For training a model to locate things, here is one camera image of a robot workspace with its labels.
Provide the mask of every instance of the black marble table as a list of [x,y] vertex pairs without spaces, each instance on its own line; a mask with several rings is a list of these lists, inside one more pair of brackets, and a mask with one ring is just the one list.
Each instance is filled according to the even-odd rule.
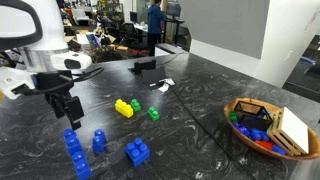
[[[303,164],[261,155],[233,135],[223,107],[236,97],[287,106],[311,128],[317,128],[320,105],[192,54],[157,58],[176,86],[151,91],[127,69],[142,58],[97,64],[105,71],[78,83],[85,112],[77,130],[93,171],[92,179],[291,179]],[[117,99],[138,99],[142,111],[127,119],[114,110]],[[146,114],[154,106],[159,121]],[[56,119],[42,96],[4,99],[0,103],[0,179],[76,179],[62,137],[70,127]],[[94,155],[93,132],[101,128],[107,152]],[[125,145],[141,137],[150,159],[133,168]]]

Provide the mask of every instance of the office chair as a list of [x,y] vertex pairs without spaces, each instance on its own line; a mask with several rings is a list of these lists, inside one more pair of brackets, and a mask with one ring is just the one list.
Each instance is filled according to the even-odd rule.
[[142,57],[140,53],[148,52],[148,44],[139,43],[140,36],[133,24],[124,23],[121,32],[121,42],[125,41],[125,45],[130,49],[131,53],[136,54],[135,58]]

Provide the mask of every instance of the stacked blue lego bricks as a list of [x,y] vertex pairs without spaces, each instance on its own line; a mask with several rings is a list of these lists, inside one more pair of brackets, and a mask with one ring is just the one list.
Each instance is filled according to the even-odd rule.
[[85,180],[92,176],[89,164],[84,156],[83,150],[76,133],[72,129],[66,129],[63,132],[66,149],[72,158],[72,163],[79,180]]
[[92,149],[94,153],[101,153],[104,151],[105,145],[107,143],[105,133],[98,129],[94,132],[94,137],[92,139]]
[[133,167],[139,166],[143,161],[150,157],[150,150],[141,138],[136,138],[134,142],[126,146],[127,156],[133,163]]

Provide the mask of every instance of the chair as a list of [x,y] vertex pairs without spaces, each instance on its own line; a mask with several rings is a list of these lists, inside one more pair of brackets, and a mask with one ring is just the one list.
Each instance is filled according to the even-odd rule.
[[89,24],[90,18],[86,16],[86,12],[84,9],[72,9],[73,19],[77,25],[86,23],[85,25]]
[[124,23],[121,29],[122,41],[125,41],[125,45],[131,50],[132,53],[136,54],[137,57],[142,57],[140,53],[147,52],[149,50],[148,44],[140,43],[138,32],[133,24]]

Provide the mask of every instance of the monitor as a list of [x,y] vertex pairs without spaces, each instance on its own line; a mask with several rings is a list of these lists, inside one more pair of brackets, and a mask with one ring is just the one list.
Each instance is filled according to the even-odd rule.
[[180,17],[181,7],[179,2],[168,2],[167,15]]
[[133,23],[137,23],[138,22],[138,13],[130,12],[130,21]]

